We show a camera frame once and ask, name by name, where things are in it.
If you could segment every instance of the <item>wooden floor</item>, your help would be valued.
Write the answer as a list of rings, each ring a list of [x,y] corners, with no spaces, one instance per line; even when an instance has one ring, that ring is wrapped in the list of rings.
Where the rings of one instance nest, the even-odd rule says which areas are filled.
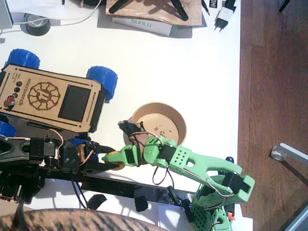
[[[308,1],[242,0],[239,165],[256,180],[243,214],[276,231],[308,201],[308,167],[269,157],[284,142],[308,154]]]

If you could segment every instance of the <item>black screen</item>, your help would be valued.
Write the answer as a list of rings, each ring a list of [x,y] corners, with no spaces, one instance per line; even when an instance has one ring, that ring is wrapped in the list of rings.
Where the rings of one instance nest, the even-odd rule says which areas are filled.
[[[87,88],[68,85],[58,117],[82,122],[90,92]]]

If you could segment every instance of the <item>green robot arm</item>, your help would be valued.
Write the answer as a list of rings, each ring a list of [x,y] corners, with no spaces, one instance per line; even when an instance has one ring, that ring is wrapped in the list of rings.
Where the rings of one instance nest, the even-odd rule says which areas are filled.
[[[138,166],[140,164],[138,155],[137,146],[128,145],[117,154],[106,155],[103,157],[103,161],[123,162],[126,166]],[[195,202],[197,201],[196,204],[205,208],[221,202],[223,202],[221,205],[246,202],[255,184],[250,176],[240,176],[242,172],[240,166],[220,158],[195,154],[190,149],[182,146],[177,147],[173,140],[166,141],[164,137],[158,139],[150,136],[145,143],[143,158],[152,166],[168,167],[179,175],[184,175],[201,183],[196,193],[198,200],[195,200]],[[189,162],[193,164],[193,167],[187,166]],[[239,189],[234,193],[229,186],[223,184],[225,176],[208,176],[207,171],[213,170],[240,176],[237,180],[242,181],[242,184],[247,186],[246,190]],[[204,197],[210,198],[210,200],[202,200]]]
[[[103,161],[123,162],[126,166],[140,165],[136,145],[128,145],[119,153],[106,155]],[[191,211],[196,218],[196,231],[232,231],[231,220],[224,206],[247,202],[255,181],[241,176],[242,168],[226,160],[198,155],[176,142],[150,136],[144,146],[143,159],[152,166],[169,168],[201,183],[192,200]],[[221,171],[224,175],[210,177],[207,171]]]

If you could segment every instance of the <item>gear logo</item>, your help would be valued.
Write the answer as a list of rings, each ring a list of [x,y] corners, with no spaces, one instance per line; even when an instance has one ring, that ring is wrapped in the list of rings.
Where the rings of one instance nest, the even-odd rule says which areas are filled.
[[[52,83],[38,83],[31,87],[28,94],[29,104],[38,111],[48,111],[56,106],[60,99],[58,88]]]

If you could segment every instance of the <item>button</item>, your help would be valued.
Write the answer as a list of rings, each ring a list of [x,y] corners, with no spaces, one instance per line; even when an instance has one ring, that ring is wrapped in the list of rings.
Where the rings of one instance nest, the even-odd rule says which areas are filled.
[[[235,217],[233,216],[233,214],[231,212],[228,212],[228,219],[229,220],[235,220]]]
[[[7,102],[8,104],[13,103],[14,101],[15,101],[15,97],[12,96],[12,95],[9,95],[9,96],[6,98],[6,102]]]

